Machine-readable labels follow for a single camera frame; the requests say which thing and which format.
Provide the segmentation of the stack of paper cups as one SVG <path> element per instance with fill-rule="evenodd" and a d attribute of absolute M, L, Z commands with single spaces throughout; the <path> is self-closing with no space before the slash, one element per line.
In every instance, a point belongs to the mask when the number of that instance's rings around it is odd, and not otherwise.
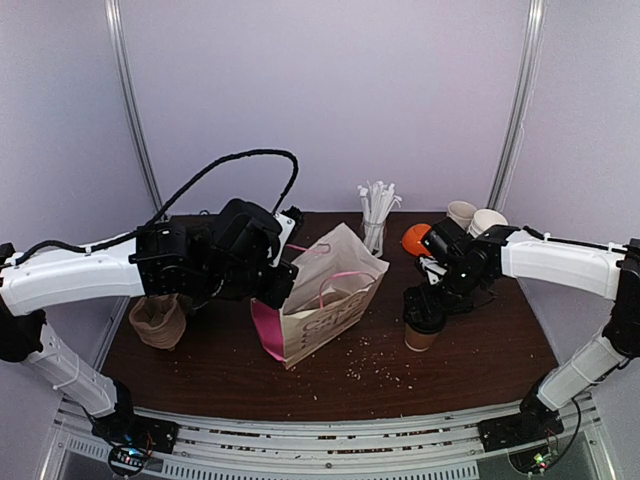
<path fill-rule="evenodd" d="M 492 209 L 477 210 L 467 229 L 467 232 L 474 238 L 487 231 L 492 226 L 508 226 L 508 220 L 498 211 Z"/>

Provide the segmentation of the single brown paper cup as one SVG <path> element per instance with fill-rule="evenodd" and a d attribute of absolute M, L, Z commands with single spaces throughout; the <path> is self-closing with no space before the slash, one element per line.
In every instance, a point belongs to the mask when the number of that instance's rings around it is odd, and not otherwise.
<path fill-rule="evenodd" d="M 404 343 L 408 349 L 414 352 L 425 352 L 431 348 L 440 335 L 420 335 L 405 325 Z"/>

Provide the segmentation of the stack of cardboard cup carriers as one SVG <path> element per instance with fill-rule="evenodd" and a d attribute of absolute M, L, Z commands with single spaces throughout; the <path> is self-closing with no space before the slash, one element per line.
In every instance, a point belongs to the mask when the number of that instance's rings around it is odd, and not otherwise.
<path fill-rule="evenodd" d="M 143 344 L 172 351 L 186 330 L 187 318 L 194 313 L 193 301 L 185 295 L 142 297 L 129 312 L 128 320 Z"/>

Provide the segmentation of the pink and white paper bag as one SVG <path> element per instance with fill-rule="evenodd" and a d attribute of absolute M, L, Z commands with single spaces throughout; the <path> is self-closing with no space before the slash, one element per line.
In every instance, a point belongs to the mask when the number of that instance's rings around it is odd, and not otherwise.
<path fill-rule="evenodd" d="M 280 309 L 251 301 L 263 349 L 287 369 L 358 323 L 389 268 L 344 223 L 304 249 L 292 264 L 298 275 Z"/>

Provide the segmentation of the single black cup lid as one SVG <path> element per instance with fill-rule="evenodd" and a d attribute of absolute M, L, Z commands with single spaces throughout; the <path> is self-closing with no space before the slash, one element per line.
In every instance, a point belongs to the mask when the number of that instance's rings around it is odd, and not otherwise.
<path fill-rule="evenodd" d="M 410 320 L 407 321 L 406 324 L 409 328 L 420 335 L 437 335 L 443 330 L 444 326 L 446 325 L 446 320 L 443 318 L 420 321 Z"/>

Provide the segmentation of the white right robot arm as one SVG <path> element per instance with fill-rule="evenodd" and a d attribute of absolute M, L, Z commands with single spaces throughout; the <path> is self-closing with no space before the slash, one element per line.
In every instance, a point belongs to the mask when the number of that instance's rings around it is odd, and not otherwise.
<path fill-rule="evenodd" d="M 537 380 L 516 413 L 478 425 L 483 448 L 501 450 L 563 430 L 560 411 L 639 356 L 639 241 L 598 244 L 554 237 L 529 226 L 493 225 L 473 235 L 451 218 L 422 237 L 424 281 L 403 293 L 404 342 L 425 352 L 455 315 L 478 309 L 474 296 L 501 279 L 584 300 L 593 335 Z"/>

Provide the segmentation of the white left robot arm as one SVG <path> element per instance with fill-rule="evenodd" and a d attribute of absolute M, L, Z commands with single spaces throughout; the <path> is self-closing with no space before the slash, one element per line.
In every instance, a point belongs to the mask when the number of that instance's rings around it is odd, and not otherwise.
<path fill-rule="evenodd" d="M 129 389 L 70 348 L 53 309 L 113 298 L 185 297 L 197 305 L 247 298 L 281 307 L 298 270 L 283 252 L 303 222 L 297 208 L 270 212 L 229 201 L 210 218 L 152 221 L 103 242 L 18 252 L 1 247 L 1 358 L 21 363 L 75 401 L 92 432 L 137 455 L 169 453 L 177 425 L 137 414 Z"/>

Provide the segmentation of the beige ceramic mug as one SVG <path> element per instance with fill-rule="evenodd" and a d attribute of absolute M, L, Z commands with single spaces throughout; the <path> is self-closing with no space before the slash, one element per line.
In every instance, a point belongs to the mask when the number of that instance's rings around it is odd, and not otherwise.
<path fill-rule="evenodd" d="M 454 200 L 447 206 L 446 216 L 454 220 L 463 229 L 467 229 L 477 211 L 477 208 L 466 201 Z"/>

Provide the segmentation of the orange bowl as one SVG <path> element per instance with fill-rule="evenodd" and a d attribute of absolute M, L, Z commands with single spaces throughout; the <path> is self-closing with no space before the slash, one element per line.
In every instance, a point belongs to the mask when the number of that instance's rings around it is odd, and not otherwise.
<path fill-rule="evenodd" d="M 431 230 L 426 223 L 418 223 L 411 226 L 402 237 L 403 249 L 414 257 L 430 256 L 431 252 L 422 242 L 423 237 Z"/>

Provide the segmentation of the glass jar of straws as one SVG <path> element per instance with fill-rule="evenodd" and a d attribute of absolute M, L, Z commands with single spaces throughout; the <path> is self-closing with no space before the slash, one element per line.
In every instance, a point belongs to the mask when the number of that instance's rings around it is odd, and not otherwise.
<path fill-rule="evenodd" d="M 394 207 L 400 207 L 402 197 L 396 193 L 394 183 L 382 180 L 357 186 L 362 208 L 360 226 L 361 239 L 364 246 L 376 258 L 384 251 L 386 221 Z"/>

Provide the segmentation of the right aluminium frame post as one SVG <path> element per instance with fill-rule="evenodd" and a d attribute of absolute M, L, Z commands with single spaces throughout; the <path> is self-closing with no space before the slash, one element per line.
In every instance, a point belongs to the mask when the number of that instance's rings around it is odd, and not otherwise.
<path fill-rule="evenodd" d="M 515 173 L 519 152 L 524 139 L 525 118 L 534 95 L 546 4 L 547 2 L 544 0 L 533 0 L 529 2 L 515 92 L 497 169 L 487 202 L 487 207 L 490 209 L 502 210 L 504 208 Z"/>

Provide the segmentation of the aluminium frame post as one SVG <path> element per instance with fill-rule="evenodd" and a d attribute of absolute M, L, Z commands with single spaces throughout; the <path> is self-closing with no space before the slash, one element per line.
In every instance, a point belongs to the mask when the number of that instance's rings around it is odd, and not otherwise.
<path fill-rule="evenodd" d="M 137 163 L 140 167 L 143 184 L 151 201 L 153 211 L 157 213 L 161 210 L 163 202 L 155 172 L 151 164 L 137 104 L 126 45 L 125 31 L 122 22 L 121 2 L 117 0 L 106 0 L 104 2 L 104 6 L 107 27 L 111 38 L 112 49 L 114 51 L 120 88 L 124 101 L 126 118 L 133 141 Z"/>
<path fill-rule="evenodd" d="M 534 95 L 546 4 L 547 2 L 544 0 L 533 0 L 529 2 L 515 92 L 497 169 L 487 202 L 487 207 L 490 209 L 502 210 L 504 208 L 515 173 L 519 152 L 524 139 L 525 118 Z"/>

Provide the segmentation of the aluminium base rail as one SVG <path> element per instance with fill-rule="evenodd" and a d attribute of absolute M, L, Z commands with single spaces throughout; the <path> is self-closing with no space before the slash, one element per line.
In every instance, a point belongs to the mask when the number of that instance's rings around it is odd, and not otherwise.
<path fill-rule="evenodd" d="M 516 403 L 397 419 L 335 422 L 246 421 L 141 409 L 178 426 L 174 449 L 153 453 L 139 479 L 521 479 L 520 453 L 566 449 L 545 479 L 615 479 L 600 415 L 588 395 L 561 411 L 562 434 L 493 452 L 483 420 Z"/>

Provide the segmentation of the left aluminium frame post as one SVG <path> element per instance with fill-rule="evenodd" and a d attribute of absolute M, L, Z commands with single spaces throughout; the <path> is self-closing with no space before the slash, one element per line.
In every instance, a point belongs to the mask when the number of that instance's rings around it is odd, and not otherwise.
<path fill-rule="evenodd" d="M 163 202 L 155 172 L 151 164 L 137 104 L 126 45 L 125 31 L 122 22 L 121 2 L 117 0 L 106 0 L 104 2 L 104 6 L 107 27 L 111 38 L 112 49 L 114 51 L 120 88 L 124 101 L 126 118 L 133 141 L 137 163 L 140 167 L 143 184 L 151 201 L 153 211 L 157 213 L 161 210 Z"/>

